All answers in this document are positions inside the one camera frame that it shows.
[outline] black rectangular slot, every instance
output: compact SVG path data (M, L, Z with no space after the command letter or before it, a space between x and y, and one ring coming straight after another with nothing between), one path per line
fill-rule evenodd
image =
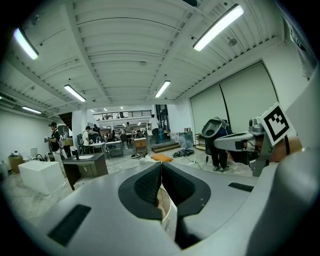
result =
M48 234L48 237L62 246L67 246L90 210L91 207L81 204L76 205Z
M247 192L251 192L254 189L254 186L245 185L237 182L231 182L228 186L238 190L247 191Z

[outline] ceiling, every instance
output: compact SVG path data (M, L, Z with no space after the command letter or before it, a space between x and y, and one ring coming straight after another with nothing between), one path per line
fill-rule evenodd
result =
M194 50L235 3L244 14ZM81 107L66 84L87 99L87 109L174 104L199 81L283 33L271 0L198 0L197 10L182 0L55 0L43 2L22 28L39 56L32 60L12 40L0 66L0 94L47 116ZM171 84L155 99L164 80Z

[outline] white shirt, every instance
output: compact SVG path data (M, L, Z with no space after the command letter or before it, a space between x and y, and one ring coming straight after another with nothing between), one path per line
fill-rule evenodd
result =
M83 140L83 145L84 146L89 146L89 141L86 140L86 138L88 138L89 140L89 134L88 132L85 130L82 134L82 140Z
M155 117L153 117L153 118L151 118L151 119L149 120L149 124L151 124L152 130L159 128L158 122L159 122L158 119L156 119Z

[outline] railing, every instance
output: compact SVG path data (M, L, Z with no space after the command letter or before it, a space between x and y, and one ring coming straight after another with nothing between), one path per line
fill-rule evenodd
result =
M125 118L141 118L150 117L151 110L137 110L137 111L123 111L123 112L111 112L111 113L101 113L93 115L95 120L117 120Z

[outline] fluorescent light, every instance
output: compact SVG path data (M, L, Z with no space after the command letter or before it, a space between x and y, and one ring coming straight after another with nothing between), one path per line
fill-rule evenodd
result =
M85 102L86 99L82 97L79 93L75 91L69 84L64 86L64 89L66 89L69 93L71 93L73 96L75 96L77 99L79 99L82 102Z
M156 94L156 98L159 98L160 95L164 92L164 90L168 87L168 85L170 85L171 81L166 80L164 81L162 87L160 88L160 90L158 91L158 93Z
M28 110L30 112L33 112L33 113L37 113L37 114L42 114L42 112L38 111L38 110L35 110L35 109L32 109L30 107L27 107L27 106L23 106L22 107L24 110Z
M239 4L233 5L227 10L209 29L195 42L193 48L201 51L208 43L211 42L222 30L244 14L244 10Z
M14 31L13 36L31 59L35 60L36 58L38 58L39 53L30 43L22 29L20 30L19 28L17 28Z

